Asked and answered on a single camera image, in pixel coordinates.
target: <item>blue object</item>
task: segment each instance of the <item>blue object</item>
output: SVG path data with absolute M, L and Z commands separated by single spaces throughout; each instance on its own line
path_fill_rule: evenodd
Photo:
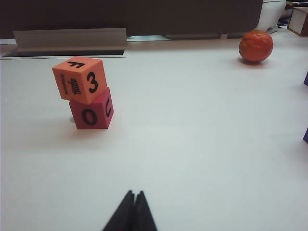
M 306 74 L 306 78 L 305 78 L 304 84 L 308 86 L 308 72 Z
M 306 141 L 306 143 L 308 143 L 308 129 L 304 135 L 304 138 L 303 138 L 304 141 Z

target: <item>letter block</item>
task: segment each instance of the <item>letter block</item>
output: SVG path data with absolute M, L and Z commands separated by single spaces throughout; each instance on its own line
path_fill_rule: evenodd
M 90 104 L 107 90 L 103 61 L 73 57 L 52 68 L 64 100 Z
M 69 105 L 77 129 L 107 129 L 114 113 L 109 88 L 89 105 L 76 101 Z

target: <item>white table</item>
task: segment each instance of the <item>white table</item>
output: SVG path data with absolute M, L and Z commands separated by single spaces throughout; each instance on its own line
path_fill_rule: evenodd
M 130 42 L 103 58 L 115 114 L 76 130 L 51 67 L 1 60 L 3 231 L 100 231 L 129 189 L 160 231 L 307 231 L 308 38 Z

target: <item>dark wall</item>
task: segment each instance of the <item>dark wall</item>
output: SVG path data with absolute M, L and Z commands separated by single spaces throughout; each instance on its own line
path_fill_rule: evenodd
M 15 30 L 126 27 L 128 35 L 246 32 L 263 0 L 3 0 L 0 38 Z

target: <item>number 3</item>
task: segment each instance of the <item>number 3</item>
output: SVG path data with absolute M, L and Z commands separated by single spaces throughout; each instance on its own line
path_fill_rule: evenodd
M 95 80 L 95 73 L 92 72 L 92 71 L 88 74 L 87 81 L 89 81 L 91 77 L 92 77 L 91 84 L 94 85 L 94 88 L 89 88 L 89 92 L 94 93 L 94 92 L 96 92 L 96 90 L 98 88 L 98 82 Z

